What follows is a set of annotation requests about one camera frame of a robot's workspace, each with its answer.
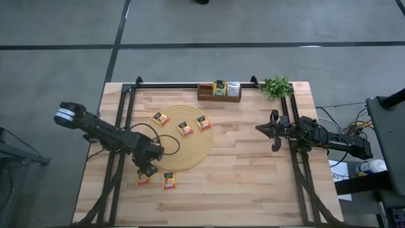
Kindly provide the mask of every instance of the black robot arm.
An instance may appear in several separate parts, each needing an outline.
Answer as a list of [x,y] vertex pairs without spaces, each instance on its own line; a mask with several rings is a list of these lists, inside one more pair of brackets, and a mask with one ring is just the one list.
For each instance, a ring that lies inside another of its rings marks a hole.
[[81,129],[86,132],[83,136],[86,140],[96,138],[104,149],[132,155],[135,165],[148,177],[158,171],[151,161],[162,159],[163,147],[152,144],[151,138],[144,134],[121,130],[100,120],[95,114],[87,112],[82,104],[62,102],[54,121],[69,129]]
[[290,123],[286,116],[281,116],[278,111],[273,110],[270,115],[270,122],[256,126],[256,129],[274,139],[271,147],[273,151],[278,151],[281,147],[281,139],[286,137],[297,141],[298,150],[311,151],[313,146],[346,151],[350,155],[363,160],[373,158],[370,143],[359,136],[346,134],[335,134],[316,123],[309,117],[302,116],[298,124]]

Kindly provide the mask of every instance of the small bag of chips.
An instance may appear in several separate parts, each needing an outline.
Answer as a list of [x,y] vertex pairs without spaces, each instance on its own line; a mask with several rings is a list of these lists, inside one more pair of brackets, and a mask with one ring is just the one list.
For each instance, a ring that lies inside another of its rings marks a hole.
[[227,92],[227,82],[224,80],[217,80],[213,82],[213,95],[225,96]]
[[197,118],[196,122],[201,131],[209,129],[211,127],[211,123],[205,116]]
[[177,126],[177,129],[178,131],[180,131],[183,137],[194,132],[190,125],[187,124],[187,122],[182,122],[181,124],[179,124]]
[[172,172],[164,173],[163,178],[162,178],[162,186],[163,186],[163,190],[176,188],[175,174]]
[[137,186],[149,183],[149,178],[138,170]]
[[167,124],[167,122],[169,122],[170,118],[165,116],[162,113],[157,113],[155,114],[155,116],[153,116],[153,120],[159,124],[161,127],[165,126],[165,124]]

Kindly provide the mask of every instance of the wooden box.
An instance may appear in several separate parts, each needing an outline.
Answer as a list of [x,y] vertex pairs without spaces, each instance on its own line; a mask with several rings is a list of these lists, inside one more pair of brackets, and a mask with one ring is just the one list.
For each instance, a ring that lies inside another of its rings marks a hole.
[[242,89],[239,88],[239,96],[214,96],[212,84],[199,84],[197,90],[197,100],[199,101],[223,101],[223,102],[240,102],[242,98]]

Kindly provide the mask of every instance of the green plant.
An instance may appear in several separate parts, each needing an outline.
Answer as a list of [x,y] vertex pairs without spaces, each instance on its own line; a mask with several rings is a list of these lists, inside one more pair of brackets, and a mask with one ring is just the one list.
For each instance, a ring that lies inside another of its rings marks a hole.
[[280,79],[278,75],[274,78],[274,80],[265,79],[265,83],[260,84],[259,89],[262,93],[273,99],[284,98],[292,93],[289,78],[283,77],[283,79]]

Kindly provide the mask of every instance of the round placemat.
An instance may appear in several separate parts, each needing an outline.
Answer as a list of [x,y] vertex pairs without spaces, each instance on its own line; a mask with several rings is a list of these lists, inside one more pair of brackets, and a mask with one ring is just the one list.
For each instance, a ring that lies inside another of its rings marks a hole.
[[[148,124],[159,135],[167,134],[176,138],[180,142],[180,150],[174,155],[163,155],[160,161],[155,160],[153,163],[165,170],[181,171],[195,167],[202,162],[213,145],[212,129],[201,131],[196,123],[196,119],[203,116],[204,113],[187,105],[168,106],[159,112],[169,117],[169,122],[161,127],[151,118]],[[194,132],[183,137],[177,129],[177,125],[182,122],[187,122]],[[143,134],[150,138],[155,137],[149,128],[145,128]],[[170,137],[161,137],[160,140],[162,147],[165,148],[165,153],[173,153],[178,148],[177,142]]]

